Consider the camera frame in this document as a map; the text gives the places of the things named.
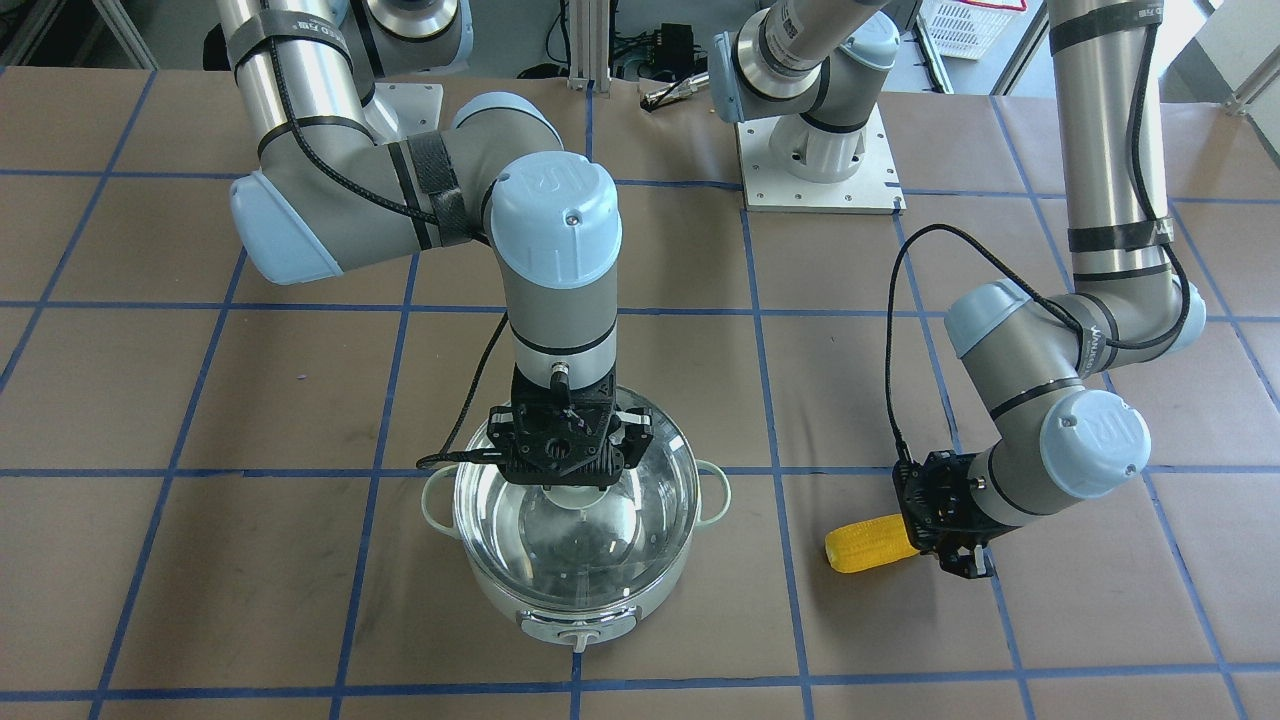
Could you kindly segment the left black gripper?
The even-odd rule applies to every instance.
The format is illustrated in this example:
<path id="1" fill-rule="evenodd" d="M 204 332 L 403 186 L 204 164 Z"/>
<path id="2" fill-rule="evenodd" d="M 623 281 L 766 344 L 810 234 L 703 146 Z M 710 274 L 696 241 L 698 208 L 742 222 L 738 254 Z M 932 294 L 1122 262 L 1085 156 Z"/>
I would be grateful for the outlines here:
<path id="1" fill-rule="evenodd" d="M 941 450 L 924 462 L 900 459 L 893 465 L 908 541 L 919 553 L 934 555 L 943 571 L 964 579 L 995 575 L 987 547 L 993 539 L 993 520 L 972 497 L 969 470 L 975 457 Z"/>

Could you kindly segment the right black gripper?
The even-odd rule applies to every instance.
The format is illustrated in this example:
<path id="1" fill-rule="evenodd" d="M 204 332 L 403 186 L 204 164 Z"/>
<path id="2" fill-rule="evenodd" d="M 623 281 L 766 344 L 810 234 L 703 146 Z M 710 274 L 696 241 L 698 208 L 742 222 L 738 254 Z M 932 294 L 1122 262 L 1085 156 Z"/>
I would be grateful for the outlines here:
<path id="1" fill-rule="evenodd" d="M 543 387 L 513 370 L 511 404 L 494 406 L 486 437 L 503 478 L 520 486 L 608 489 L 635 469 L 653 441 L 649 407 L 617 404 L 614 372 L 581 389 L 554 370 Z"/>

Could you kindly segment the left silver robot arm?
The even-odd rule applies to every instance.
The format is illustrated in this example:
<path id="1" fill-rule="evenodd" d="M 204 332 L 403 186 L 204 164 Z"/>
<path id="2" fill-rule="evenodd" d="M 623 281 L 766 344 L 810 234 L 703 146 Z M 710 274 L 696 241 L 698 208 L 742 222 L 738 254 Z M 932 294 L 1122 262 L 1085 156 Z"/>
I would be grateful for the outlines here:
<path id="1" fill-rule="evenodd" d="M 943 324 L 995 423 L 978 454 L 916 461 L 897 423 L 892 470 L 899 518 L 832 530 L 828 564 L 864 571 L 914 553 L 966 579 L 991 574 L 997 537 L 1138 477 L 1149 461 L 1146 419 L 1085 379 L 1192 345 L 1204 301 L 1172 247 L 1158 83 L 1151 61 L 1161 1 L 1050 1 L 1073 290 L 1036 292 L 1001 277 L 956 300 Z M 896 51 L 867 36 L 878 1 L 778 1 L 723 32 L 708 61 L 724 120 L 778 118 L 772 154 L 804 181 L 850 177 L 860 135 Z"/>

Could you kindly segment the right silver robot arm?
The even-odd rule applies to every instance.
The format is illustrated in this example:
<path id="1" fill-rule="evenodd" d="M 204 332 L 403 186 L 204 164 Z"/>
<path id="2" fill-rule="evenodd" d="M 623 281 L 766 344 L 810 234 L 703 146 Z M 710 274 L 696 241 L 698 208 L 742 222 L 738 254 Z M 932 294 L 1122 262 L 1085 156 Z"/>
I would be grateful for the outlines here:
<path id="1" fill-rule="evenodd" d="M 227 59 L 260 168 L 230 205 L 276 284 L 338 277 L 481 241 L 495 254 L 515 338 L 511 401 L 492 447 L 463 460 L 521 486 L 611 488 L 653 433 L 616 401 L 617 261 L 609 173 L 570 152 L 525 97 L 489 92 L 442 129 L 396 117 L 375 83 L 460 64 L 465 1 L 220 1 Z"/>

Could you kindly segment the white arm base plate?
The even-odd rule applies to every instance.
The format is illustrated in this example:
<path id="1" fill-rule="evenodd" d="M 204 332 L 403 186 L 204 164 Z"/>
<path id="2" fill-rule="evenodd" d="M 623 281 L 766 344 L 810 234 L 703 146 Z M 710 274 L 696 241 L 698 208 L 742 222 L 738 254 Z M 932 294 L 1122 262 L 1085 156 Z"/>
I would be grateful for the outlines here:
<path id="1" fill-rule="evenodd" d="M 895 214 L 906 209 L 893 154 L 874 105 L 851 133 L 801 117 L 735 126 L 749 211 Z"/>

